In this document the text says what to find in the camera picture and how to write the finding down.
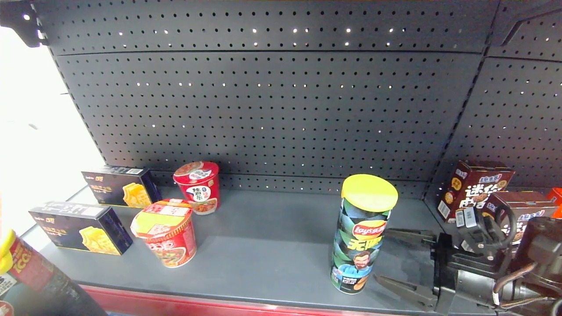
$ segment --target brown snack box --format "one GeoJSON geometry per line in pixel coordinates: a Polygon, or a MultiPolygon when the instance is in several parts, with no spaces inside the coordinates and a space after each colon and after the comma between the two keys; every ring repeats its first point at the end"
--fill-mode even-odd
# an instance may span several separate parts
{"type": "MultiPolygon", "coordinates": [[[[502,204],[509,206],[517,218],[517,233],[512,243],[515,245],[513,253],[517,250],[517,245],[523,237],[527,221],[537,216],[551,217],[558,208],[556,204],[537,191],[494,192],[486,202],[486,207],[482,209],[482,215],[495,216],[495,210],[502,204]]],[[[505,212],[502,214],[500,227],[504,233],[509,233],[509,218],[505,212]]]]}
{"type": "Polygon", "coordinates": [[[502,191],[515,171],[498,161],[461,161],[457,163],[437,210],[448,223],[455,221],[455,211],[475,206],[482,209],[490,194],[502,191]]]}

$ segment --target snack box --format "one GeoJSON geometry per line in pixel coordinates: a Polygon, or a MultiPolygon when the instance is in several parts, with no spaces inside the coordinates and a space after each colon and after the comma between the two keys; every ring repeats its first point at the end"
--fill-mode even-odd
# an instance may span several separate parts
{"type": "MultiPolygon", "coordinates": [[[[527,227],[527,221],[537,216],[551,217],[558,206],[550,201],[549,198],[537,191],[521,192],[494,192],[486,202],[486,207],[482,209],[483,216],[495,216],[495,211],[500,205],[507,205],[515,217],[517,217],[517,233],[513,238],[513,254],[521,242],[521,237],[527,227]]],[[[509,233],[509,219],[502,214],[500,227],[506,234],[509,233]]]]}
{"type": "Polygon", "coordinates": [[[104,166],[82,175],[100,204],[142,209],[162,200],[148,169],[104,166]]]}
{"type": "Polygon", "coordinates": [[[122,255],[133,243],[110,206],[48,202],[29,214],[58,247],[122,255]]]}
{"type": "Polygon", "coordinates": [[[558,209],[556,209],[552,217],[562,218],[562,188],[552,188],[549,194],[546,195],[546,198],[558,205],[558,209]]]}
{"type": "Polygon", "coordinates": [[[457,210],[482,209],[490,194],[503,191],[514,174],[497,161],[459,161],[437,210],[446,222],[453,223],[457,210]]]}

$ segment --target barcode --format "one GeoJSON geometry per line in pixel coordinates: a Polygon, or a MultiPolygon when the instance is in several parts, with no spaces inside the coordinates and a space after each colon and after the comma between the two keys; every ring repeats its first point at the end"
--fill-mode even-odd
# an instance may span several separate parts
{"type": "Polygon", "coordinates": [[[473,207],[464,209],[464,219],[466,221],[467,228],[476,226],[476,217],[474,217],[473,207]]]}
{"type": "Polygon", "coordinates": [[[4,295],[12,286],[17,283],[17,280],[14,279],[8,273],[5,273],[0,276],[0,296],[4,295]]]}
{"type": "Polygon", "coordinates": [[[463,210],[458,210],[457,212],[455,212],[455,220],[457,223],[457,227],[464,226],[463,210]]]}
{"type": "Polygon", "coordinates": [[[449,217],[449,213],[451,212],[451,209],[443,201],[439,203],[437,210],[441,213],[441,216],[443,216],[444,219],[447,219],[449,217]]]}
{"type": "Polygon", "coordinates": [[[129,169],[129,171],[127,171],[127,174],[139,174],[142,172],[142,169],[129,169]]]}
{"type": "Polygon", "coordinates": [[[103,210],[103,207],[88,207],[82,212],[82,215],[96,216],[101,210],[103,210]]]}

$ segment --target lay's chip canister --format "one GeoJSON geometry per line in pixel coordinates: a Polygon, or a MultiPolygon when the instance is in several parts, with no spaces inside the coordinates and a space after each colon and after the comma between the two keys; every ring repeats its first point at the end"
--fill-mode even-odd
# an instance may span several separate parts
{"type": "Polygon", "coordinates": [[[340,291],[356,294],[365,287],[397,200],[394,186],[374,175],[355,174],[343,182],[330,275],[340,291]]]}

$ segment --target perforated metal panel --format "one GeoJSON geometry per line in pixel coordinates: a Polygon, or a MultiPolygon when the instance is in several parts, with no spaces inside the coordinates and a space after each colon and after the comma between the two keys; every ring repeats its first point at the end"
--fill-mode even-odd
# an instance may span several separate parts
{"type": "Polygon", "coordinates": [[[490,48],[490,56],[562,61],[562,12],[523,20],[504,46],[490,48]]]}
{"type": "MultiPolygon", "coordinates": [[[[153,171],[152,175],[159,186],[175,186],[173,171],[153,171]]],[[[248,189],[253,191],[298,192],[341,194],[343,179],[318,177],[287,177],[253,174],[221,174],[220,186],[225,189],[248,189]]],[[[392,184],[402,198],[420,199],[425,183],[393,180],[392,184]]]]}
{"type": "Polygon", "coordinates": [[[36,4],[54,55],[177,50],[480,52],[497,1],[36,4]]]}
{"type": "Polygon", "coordinates": [[[562,60],[562,2],[559,0],[500,3],[489,56],[562,60]]]}
{"type": "Polygon", "coordinates": [[[56,58],[109,164],[427,181],[478,55],[122,53],[56,58]]]}
{"type": "Polygon", "coordinates": [[[562,64],[486,59],[436,182],[458,159],[498,160],[511,186],[559,186],[562,178],[562,64]]]}

